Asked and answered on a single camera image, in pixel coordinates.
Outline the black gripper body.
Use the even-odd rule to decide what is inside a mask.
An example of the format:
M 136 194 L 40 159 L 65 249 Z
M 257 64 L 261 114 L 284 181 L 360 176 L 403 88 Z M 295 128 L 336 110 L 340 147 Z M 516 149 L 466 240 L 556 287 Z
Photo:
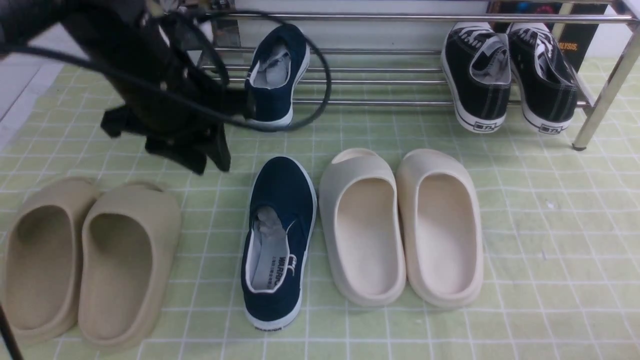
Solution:
M 137 133 L 204 151 L 204 133 L 249 116 L 249 95 L 230 85 L 226 64 L 199 29 L 200 11 L 75 10 L 62 20 L 125 102 L 106 115 L 110 135 Z

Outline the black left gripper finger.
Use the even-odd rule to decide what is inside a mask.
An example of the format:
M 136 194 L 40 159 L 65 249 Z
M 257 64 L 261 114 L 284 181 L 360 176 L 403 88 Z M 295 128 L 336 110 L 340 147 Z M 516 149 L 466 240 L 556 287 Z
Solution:
M 220 171 L 228 173 L 231 168 L 231 153 L 227 145 L 224 125 L 208 128 L 204 137 L 204 153 Z

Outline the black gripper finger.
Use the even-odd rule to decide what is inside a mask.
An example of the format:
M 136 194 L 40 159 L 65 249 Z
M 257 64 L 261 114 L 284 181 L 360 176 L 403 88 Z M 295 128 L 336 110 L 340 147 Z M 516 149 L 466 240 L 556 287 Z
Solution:
M 196 146 L 176 145 L 168 141 L 146 137 L 145 150 L 150 155 L 166 158 L 199 176 L 205 172 L 207 157 Z

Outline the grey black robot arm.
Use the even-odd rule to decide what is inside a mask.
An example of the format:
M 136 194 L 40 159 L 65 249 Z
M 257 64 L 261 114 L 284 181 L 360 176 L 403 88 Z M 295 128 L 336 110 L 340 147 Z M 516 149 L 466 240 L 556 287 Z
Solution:
M 84 67 L 103 74 L 124 102 L 102 116 L 108 137 L 142 136 L 147 153 L 195 174 L 208 160 L 230 171 L 225 122 L 249 114 L 249 95 L 230 85 L 221 59 L 219 80 L 190 59 L 181 30 L 197 28 L 185 14 L 153 17 L 144 0 L 3 0 L 1 54 L 82 66 L 73 55 L 28 45 L 57 23 L 87 54 Z

